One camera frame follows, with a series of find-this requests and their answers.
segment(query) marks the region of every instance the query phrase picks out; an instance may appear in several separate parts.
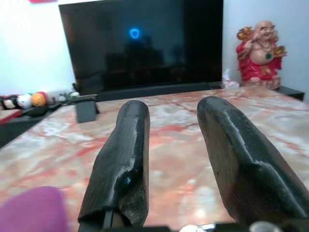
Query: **orange ball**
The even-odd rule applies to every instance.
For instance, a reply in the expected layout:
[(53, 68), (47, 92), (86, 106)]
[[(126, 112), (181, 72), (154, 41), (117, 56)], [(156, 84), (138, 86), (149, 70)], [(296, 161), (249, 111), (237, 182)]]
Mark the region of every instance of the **orange ball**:
[(31, 96), (31, 102), (34, 106), (46, 105), (46, 96), (42, 92), (36, 92)]

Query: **television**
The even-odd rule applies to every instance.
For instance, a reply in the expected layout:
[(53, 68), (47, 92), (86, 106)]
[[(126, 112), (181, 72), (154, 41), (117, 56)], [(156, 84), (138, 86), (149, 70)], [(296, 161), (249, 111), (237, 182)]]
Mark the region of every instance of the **television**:
[(221, 80), (223, 0), (101, 0), (59, 9), (81, 94), (138, 97)]

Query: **blue light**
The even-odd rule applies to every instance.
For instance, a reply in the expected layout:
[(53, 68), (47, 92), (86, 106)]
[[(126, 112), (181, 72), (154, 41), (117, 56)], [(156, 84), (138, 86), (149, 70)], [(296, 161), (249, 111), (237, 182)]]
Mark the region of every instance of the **blue light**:
[(130, 30), (130, 36), (132, 39), (138, 39), (140, 36), (140, 30), (133, 28)]

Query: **necklace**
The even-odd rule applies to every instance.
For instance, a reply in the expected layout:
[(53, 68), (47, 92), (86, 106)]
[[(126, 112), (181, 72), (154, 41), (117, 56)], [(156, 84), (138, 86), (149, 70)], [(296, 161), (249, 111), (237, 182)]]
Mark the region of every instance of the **necklace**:
[(271, 49), (272, 49), (272, 47), (270, 47), (270, 46), (271, 46), (271, 43), (269, 42), (269, 44), (268, 44), (267, 47), (263, 46), (263, 45), (260, 44), (259, 42), (257, 42), (257, 43), (261, 46), (261, 49), (262, 49), (264, 52), (266, 52), (266, 55), (265, 55), (266, 59), (270, 59), (270, 58), (272, 57), (272, 55), (270, 54), (270, 51), (271, 51)]

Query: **statue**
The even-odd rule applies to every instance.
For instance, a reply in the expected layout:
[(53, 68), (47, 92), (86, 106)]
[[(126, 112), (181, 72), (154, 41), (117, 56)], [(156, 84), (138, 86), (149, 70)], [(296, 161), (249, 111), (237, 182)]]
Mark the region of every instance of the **statue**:
[(245, 27), (239, 30), (237, 38), (242, 43), (237, 47), (242, 86), (258, 85), (269, 89), (280, 87), (277, 71), (281, 69), (282, 57), (286, 56), (284, 46), (277, 46), (278, 33), (270, 21), (258, 23), (254, 30)]

